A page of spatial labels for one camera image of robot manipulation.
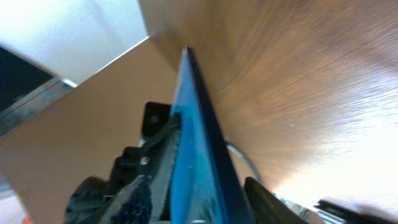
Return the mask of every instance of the white ceiling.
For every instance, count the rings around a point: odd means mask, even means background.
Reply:
[[[147,37],[136,0],[13,0],[0,46],[77,84]]]

